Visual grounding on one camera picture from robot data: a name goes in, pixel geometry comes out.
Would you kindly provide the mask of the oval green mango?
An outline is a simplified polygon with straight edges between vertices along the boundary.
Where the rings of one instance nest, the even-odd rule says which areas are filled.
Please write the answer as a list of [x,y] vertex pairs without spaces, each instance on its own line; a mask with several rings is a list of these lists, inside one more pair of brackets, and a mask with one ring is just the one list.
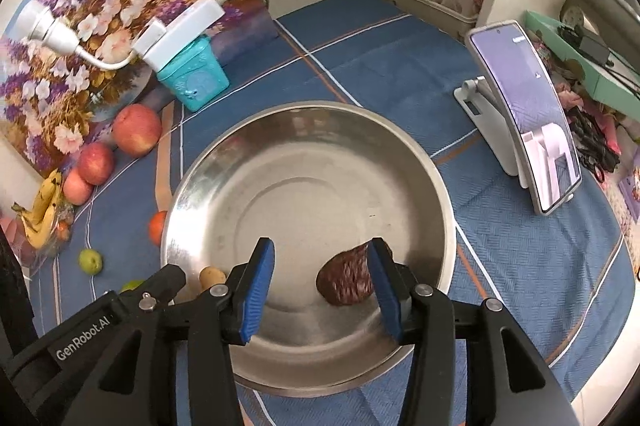
[[122,293],[127,292],[127,291],[134,291],[135,289],[137,289],[138,287],[140,287],[140,285],[143,283],[143,280],[131,280],[127,283],[125,283],[122,288],[120,289],[120,291]]

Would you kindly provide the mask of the tan longan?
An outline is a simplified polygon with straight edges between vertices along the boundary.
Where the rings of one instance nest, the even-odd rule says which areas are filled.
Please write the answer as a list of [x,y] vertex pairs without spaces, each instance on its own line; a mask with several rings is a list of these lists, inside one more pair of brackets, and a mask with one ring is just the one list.
[[214,285],[226,283],[227,275],[214,266],[207,266],[201,270],[198,279],[200,280],[201,291],[204,292]]

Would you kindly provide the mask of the round green jujube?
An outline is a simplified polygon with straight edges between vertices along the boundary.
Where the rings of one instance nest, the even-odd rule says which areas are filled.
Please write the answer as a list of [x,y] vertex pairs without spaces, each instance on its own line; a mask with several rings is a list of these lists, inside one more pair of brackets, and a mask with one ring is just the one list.
[[78,266],[87,276],[94,277],[103,269],[103,257],[96,250],[82,250],[78,254]]

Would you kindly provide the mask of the orange tangerine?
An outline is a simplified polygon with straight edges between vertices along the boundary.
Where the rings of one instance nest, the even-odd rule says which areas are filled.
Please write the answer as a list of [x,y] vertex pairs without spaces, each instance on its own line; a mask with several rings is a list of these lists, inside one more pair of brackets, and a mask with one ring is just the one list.
[[151,217],[148,224],[149,239],[156,246],[160,246],[162,243],[166,215],[166,211],[159,211]]

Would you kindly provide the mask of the brown date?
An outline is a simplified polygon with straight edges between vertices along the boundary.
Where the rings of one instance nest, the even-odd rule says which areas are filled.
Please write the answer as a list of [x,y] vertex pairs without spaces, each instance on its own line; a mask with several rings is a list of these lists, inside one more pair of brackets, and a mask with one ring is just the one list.
[[329,305],[358,305],[373,294],[368,247],[369,242],[366,242],[337,253],[319,270],[316,289]]

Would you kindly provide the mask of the clear fruit tray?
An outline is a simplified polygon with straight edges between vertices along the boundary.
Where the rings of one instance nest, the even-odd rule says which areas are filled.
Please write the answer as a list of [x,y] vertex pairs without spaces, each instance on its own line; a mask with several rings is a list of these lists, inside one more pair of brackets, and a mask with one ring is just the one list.
[[26,211],[14,206],[15,235],[11,240],[14,255],[31,276],[50,258],[60,253],[72,236],[75,211],[66,203],[52,204],[43,214],[40,224],[32,225]]

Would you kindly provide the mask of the blue plaid tablecloth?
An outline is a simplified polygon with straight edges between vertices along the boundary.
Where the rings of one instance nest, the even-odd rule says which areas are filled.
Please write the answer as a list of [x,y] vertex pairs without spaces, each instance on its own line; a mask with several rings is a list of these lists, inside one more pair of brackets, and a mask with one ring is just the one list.
[[[503,300],[546,356],[582,425],[597,425],[639,364],[639,285],[623,232],[587,172],[574,199],[537,216],[518,179],[454,100],[477,74],[451,36],[382,0],[325,0],[277,22],[279,36],[224,66],[230,88],[198,114],[172,109],[165,137],[170,191],[215,137],[288,101],[347,100],[380,113],[433,158],[457,222],[452,297]],[[155,152],[116,155],[110,181],[77,212],[68,247],[30,283],[38,334],[108,290],[160,268],[148,237],[156,210]],[[86,245],[105,261],[92,281],[76,263]],[[366,386],[323,399],[285,399],[240,388],[256,425],[395,425],[410,358]]]

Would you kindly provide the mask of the banana bunch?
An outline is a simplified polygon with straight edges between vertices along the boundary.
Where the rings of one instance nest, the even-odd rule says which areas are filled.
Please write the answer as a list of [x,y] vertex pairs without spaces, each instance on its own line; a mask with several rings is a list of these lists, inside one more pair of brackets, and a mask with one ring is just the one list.
[[31,209],[17,202],[11,206],[23,223],[27,242],[35,250],[40,250],[50,237],[56,212],[63,202],[62,181],[62,173],[55,169],[41,183]]

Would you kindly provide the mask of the pale pink apple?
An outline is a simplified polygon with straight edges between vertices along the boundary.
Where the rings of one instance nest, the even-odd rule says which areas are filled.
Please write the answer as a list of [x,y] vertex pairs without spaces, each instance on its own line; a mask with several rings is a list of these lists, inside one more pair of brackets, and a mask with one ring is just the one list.
[[63,183],[64,197],[70,204],[81,206],[85,204],[93,193],[93,185],[83,179],[76,167],[72,168]]

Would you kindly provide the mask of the smartphone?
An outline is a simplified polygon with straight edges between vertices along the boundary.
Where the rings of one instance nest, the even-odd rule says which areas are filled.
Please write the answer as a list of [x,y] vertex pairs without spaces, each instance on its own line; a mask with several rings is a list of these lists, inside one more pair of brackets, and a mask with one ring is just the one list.
[[579,187],[582,167],[546,67],[515,20],[477,27],[465,45],[506,120],[535,211],[551,214]]

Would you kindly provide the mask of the red apple middle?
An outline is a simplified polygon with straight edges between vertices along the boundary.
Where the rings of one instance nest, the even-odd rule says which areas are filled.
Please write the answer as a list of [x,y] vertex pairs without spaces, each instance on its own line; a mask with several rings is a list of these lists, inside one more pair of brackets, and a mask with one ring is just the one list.
[[114,171],[114,153],[101,142],[93,142],[82,149],[77,169],[80,177],[93,186],[102,186]]

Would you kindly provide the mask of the silver metal plate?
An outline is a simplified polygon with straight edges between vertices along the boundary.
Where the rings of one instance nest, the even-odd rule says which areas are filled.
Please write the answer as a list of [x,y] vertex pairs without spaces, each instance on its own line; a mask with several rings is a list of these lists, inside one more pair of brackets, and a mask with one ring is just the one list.
[[239,384],[294,398],[375,380],[410,354],[388,336],[374,298],[330,305],[316,278],[334,255],[383,239],[416,279],[447,292],[454,210],[437,167],[402,128],[338,102],[277,106],[234,125],[181,180],[160,246],[180,267],[178,301],[207,267],[230,271],[268,238],[276,262],[259,331],[231,351]]

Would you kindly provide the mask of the large red apple right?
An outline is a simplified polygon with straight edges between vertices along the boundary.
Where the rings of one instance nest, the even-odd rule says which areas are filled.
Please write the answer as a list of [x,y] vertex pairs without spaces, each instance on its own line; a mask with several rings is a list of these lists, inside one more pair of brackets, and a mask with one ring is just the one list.
[[133,104],[119,111],[113,122],[112,134],[120,150],[130,157],[143,157],[160,140],[162,122],[152,109]]

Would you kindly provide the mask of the teal house-shaped box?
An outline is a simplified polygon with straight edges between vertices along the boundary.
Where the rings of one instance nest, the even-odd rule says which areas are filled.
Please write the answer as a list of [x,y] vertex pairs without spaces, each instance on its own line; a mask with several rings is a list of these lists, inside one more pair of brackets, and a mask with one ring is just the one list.
[[198,112],[229,87],[206,35],[184,47],[156,76],[190,112]]

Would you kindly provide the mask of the white power strip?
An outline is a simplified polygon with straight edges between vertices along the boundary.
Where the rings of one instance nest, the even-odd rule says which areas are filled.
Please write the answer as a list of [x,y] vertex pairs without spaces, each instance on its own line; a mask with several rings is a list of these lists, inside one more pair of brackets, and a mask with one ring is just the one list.
[[171,23],[152,18],[132,43],[132,51],[158,72],[222,16],[216,0],[197,0]]

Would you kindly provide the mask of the white lamp with gooseneck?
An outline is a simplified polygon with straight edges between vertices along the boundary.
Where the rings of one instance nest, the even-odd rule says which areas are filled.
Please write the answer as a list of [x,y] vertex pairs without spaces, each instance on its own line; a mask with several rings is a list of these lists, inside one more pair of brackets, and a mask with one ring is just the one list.
[[37,0],[30,0],[18,14],[14,29],[19,38],[37,41],[61,56],[76,55],[93,67],[105,71],[117,71],[125,68],[134,60],[135,52],[131,52],[124,60],[108,64],[91,55],[80,45],[80,39],[74,30],[61,20],[55,19],[51,9]]

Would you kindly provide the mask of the floral painting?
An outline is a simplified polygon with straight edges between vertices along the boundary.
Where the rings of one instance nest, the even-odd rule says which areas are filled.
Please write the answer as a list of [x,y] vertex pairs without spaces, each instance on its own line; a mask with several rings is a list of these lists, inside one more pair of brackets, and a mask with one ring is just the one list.
[[[131,56],[152,19],[174,21],[198,0],[34,0],[70,27],[96,64],[60,57],[8,24],[1,33],[1,131],[38,174],[70,162],[103,135],[117,112],[143,97],[163,106],[168,93]],[[217,0],[222,17],[206,29],[217,60],[228,64],[276,35],[265,0]]]

